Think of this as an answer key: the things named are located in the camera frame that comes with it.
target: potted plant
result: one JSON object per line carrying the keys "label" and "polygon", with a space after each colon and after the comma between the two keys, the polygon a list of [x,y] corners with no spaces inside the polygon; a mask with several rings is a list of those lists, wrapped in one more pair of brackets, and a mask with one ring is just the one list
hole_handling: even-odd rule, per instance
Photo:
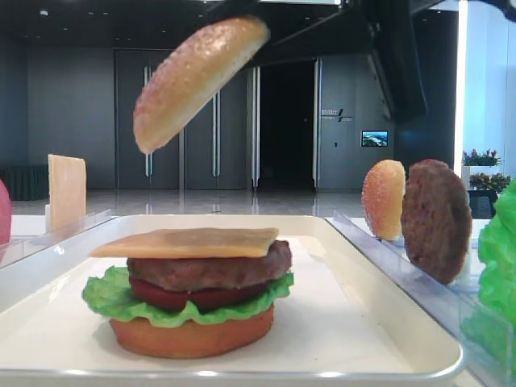
{"label": "potted plant", "polygon": [[488,149],[484,153],[479,153],[473,149],[471,153],[464,152],[462,180],[466,189],[471,189],[471,176],[483,173],[484,175],[494,175],[500,173],[500,158],[497,157],[497,151]]}
{"label": "potted plant", "polygon": [[470,178],[470,184],[474,189],[492,189],[499,194],[510,184],[510,180],[510,176],[503,176],[501,173],[494,175],[475,173]]}

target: clear plastic divider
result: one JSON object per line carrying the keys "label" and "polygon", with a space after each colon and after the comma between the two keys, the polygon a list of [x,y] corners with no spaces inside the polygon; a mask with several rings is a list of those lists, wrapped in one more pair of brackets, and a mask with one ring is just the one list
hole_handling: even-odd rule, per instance
{"label": "clear plastic divider", "polygon": [[30,239],[13,239],[7,244],[0,245],[0,270],[41,252],[45,248],[51,248],[62,241],[80,235],[82,232],[102,224],[113,216],[111,210],[105,210],[98,214],[88,214],[75,223],[50,231]]}
{"label": "clear plastic divider", "polygon": [[516,385],[514,331],[507,319],[471,294],[440,284],[404,258],[402,248],[372,238],[339,212],[329,222],[460,341],[475,377],[487,386]]}

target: standing bun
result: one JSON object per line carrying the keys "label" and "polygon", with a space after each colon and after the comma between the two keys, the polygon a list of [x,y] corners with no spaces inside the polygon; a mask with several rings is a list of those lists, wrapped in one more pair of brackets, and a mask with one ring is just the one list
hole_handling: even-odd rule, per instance
{"label": "standing bun", "polygon": [[362,207],[365,222],[376,237],[394,240],[402,233],[404,192],[405,169],[399,161],[383,160],[369,170],[362,189]]}
{"label": "standing bun", "polygon": [[136,102],[134,133],[141,152],[167,144],[267,42],[252,17],[224,20],[190,36],[156,70]]}
{"label": "standing bun", "polygon": [[245,320],[200,325],[187,321],[177,328],[154,327],[145,318],[110,320],[119,344],[130,352],[168,359],[201,359],[233,351],[265,336],[273,325],[271,306]]}

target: standing patty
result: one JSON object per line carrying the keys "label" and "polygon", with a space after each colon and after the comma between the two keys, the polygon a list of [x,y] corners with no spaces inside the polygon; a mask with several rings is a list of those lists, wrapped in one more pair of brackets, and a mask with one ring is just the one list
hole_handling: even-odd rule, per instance
{"label": "standing patty", "polygon": [[447,164],[412,165],[402,212],[410,262],[443,284],[452,282],[464,265],[471,228],[468,192]]}
{"label": "standing patty", "polygon": [[240,289],[275,280],[292,266],[289,243],[276,240],[261,258],[128,258],[129,274],[173,292]]}

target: green lettuce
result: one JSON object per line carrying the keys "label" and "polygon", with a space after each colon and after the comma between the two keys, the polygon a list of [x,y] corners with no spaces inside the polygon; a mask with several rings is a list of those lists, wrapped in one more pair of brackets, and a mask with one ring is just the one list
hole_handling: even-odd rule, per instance
{"label": "green lettuce", "polygon": [[[479,280],[478,298],[492,314],[476,310],[466,318],[461,329],[464,336],[484,348],[502,367],[516,372],[516,337],[508,338],[508,326],[497,313],[516,327],[516,181],[513,181],[495,203],[497,214],[481,230],[478,257],[485,264]],[[509,344],[513,345],[512,364],[507,364]]]}
{"label": "green lettuce", "polygon": [[193,320],[198,324],[212,325],[226,320],[244,320],[266,311],[276,298],[287,297],[293,285],[293,274],[271,281],[268,288],[256,298],[234,306],[202,313],[192,303],[187,302],[180,312],[170,312],[156,308],[135,298],[129,284],[127,268],[108,268],[102,278],[91,277],[82,291],[82,299],[95,313],[120,321],[146,318],[154,327],[180,327],[184,322]]}

